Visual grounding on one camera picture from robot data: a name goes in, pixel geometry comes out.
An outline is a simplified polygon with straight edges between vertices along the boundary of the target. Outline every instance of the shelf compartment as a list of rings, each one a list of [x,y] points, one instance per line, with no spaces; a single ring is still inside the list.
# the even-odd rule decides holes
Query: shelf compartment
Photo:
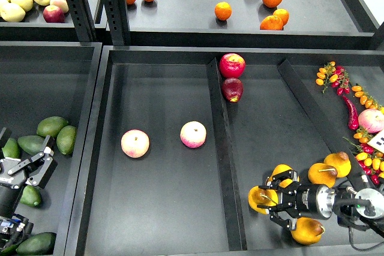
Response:
[[[72,156],[53,147],[56,170],[41,190],[43,204],[19,204],[19,213],[34,223],[33,234],[57,233],[55,255],[63,255],[67,241],[76,180],[91,110],[101,44],[0,43],[0,119],[13,138],[35,135],[37,125],[62,116],[78,127]],[[28,157],[25,152],[21,159]]]

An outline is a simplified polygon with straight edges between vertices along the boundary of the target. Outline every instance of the red apple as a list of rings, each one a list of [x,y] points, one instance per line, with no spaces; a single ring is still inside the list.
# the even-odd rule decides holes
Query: red apple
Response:
[[[220,59],[219,70],[225,78],[239,78],[244,69],[244,58],[236,53],[225,54]]]
[[[360,113],[358,121],[368,133],[376,133],[384,129],[384,114],[380,110],[365,109]]]
[[[64,23],[65,16],[61,8],[55,5],[48,5],[44,8],[43,17],[47,23]]]
[[[221,85],[224,97],[229,102],[238,102],[241,98],[244,88],[241,81],[237,78],[227,78]]]
[[[141,157],[149,149],[149,137],[141,130],[129,130],[121,137],[121,149],[129,157]]]
[[[180,139],[189,148],[198,148],[205,142],[206,129],[198,121],[191,121],[181,128]]]

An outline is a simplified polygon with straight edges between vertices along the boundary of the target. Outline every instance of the pink apple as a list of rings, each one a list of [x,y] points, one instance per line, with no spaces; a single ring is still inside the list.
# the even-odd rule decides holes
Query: pink apple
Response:
[[[206,129],[198,121],[191,121],[181,128],[180,139],[189,148],[200,147],[205,142]]]
[[[61,8],[62,12],[67,13],[69,11],[67,0],[50,0],[49,5],[55,5]]]
[[[121,149],[129,157],[143,156],[149,149],[149,138],[143,131],[132,129],[121,137]]]
[[[384,129],[384,114],[380,110],[365,109],[360,113],[358,121],[368,133],[376,133]]]
[[[43,17],[47,23],[64,23],[65,16],[61,8],[55,5],[48,5],[44,8]]]
[[[239,78],[245,69],[245,60],[236,53],[225,54],[220,59],[219,70],[225,78]]]

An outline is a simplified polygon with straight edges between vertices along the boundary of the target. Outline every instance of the stem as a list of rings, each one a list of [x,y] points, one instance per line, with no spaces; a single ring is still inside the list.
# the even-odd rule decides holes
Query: stem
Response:
[[[263,198],[268,199],[270,202],[273,202],[273,203],[275,203],[277,205],[277,202],[275,202],[273,199],[269,198],[267,195],[261,194],[260,196],[263,197]]]

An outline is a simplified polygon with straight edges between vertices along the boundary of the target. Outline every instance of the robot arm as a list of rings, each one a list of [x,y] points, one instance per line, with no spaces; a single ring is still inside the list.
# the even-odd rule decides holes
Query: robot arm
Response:
[[[11,131],[0,132],[0,148],[4,147]],[[0,149],[0,252],[24,241],[32,231],[33,223],[22,215],[15,214],[25,185],[44,188],[55,171],[57,162],[53,159],[54,139],[47,136],[36,155],[21,159],[6,158]]]

